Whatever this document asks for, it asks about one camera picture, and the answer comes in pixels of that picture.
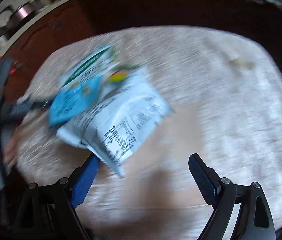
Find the blue snack pouch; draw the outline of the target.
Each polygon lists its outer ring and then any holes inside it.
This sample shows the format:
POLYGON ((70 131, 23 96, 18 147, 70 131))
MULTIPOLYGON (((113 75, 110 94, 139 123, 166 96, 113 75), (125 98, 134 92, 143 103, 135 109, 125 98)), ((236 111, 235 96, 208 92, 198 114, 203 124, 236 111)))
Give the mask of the blue snack pouch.
POLYGON ((90 109, 101 92, 102 77, 96 76, 80 85, 60 91, 49 109, 49 126, 62 126, 81 112, 90 109))

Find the white nutrition label bag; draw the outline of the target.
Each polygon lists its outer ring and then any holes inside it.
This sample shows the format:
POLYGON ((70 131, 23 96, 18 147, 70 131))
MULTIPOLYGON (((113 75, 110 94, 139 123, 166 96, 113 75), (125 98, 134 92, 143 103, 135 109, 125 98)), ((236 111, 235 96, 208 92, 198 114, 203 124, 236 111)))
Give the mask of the white nutrition label bag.
POLYGON ((141 66, 93 108, 57 129, 56 135, 71 146, 90 150, 123 177, 121 164, 173 112, 141 66))

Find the white green milk carton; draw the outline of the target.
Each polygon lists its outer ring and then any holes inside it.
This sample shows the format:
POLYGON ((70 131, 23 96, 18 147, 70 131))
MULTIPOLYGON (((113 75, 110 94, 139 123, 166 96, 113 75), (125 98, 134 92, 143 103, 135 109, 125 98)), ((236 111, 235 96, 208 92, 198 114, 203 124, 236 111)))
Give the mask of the white green milk carton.
POLYGON ((93 77, 107 74, 120 63, 114 47, 110 44, 102 44, 85 55, 60 77, 59 90, 69 90, 93 77))

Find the dark wood kitchen cabinets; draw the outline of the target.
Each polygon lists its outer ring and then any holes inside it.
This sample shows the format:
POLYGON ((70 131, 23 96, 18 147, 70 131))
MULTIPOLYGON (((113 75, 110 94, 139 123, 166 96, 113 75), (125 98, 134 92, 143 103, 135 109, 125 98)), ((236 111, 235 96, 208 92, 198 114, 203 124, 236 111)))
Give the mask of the dark wood kitchen cabinets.
POLYGON ((71 0, 34 24, 10 49, 20 70, 6 97, 25 93, 50 54, 72 42, 131 27, 192 25, 230 31, 261 44, 282 72, 282 7, 263 0, 71 0))

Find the quilted beige table cover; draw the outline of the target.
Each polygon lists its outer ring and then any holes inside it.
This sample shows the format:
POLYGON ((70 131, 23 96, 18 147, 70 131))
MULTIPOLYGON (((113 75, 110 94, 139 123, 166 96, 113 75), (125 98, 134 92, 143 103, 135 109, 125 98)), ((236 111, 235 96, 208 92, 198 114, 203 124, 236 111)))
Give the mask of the quilted beige table cover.
POLYGON ((259 182, 282 227, 282 75, 269 53, 217 30, 121 30, 51 54, 26 94, 55 95, 61 75, 105 43, 121 62, 145 64, 175 112, 123 163, 123 178, 101 165, 76 210, 83 225, 113 239, 196 239, 212 213, 188 169, 198 153, 221 177, 259 182))

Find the rainbow logo medicine box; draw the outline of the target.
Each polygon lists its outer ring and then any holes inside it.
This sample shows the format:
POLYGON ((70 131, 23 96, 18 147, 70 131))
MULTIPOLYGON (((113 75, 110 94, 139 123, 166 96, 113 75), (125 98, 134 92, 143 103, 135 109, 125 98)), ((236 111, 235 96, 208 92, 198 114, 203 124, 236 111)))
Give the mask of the rainbow logo medicine box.
POLYGON ((106 79, 108 83, 120 83, 126 80, 139 66, 121 65, 115 68, 114 72, 106 79))

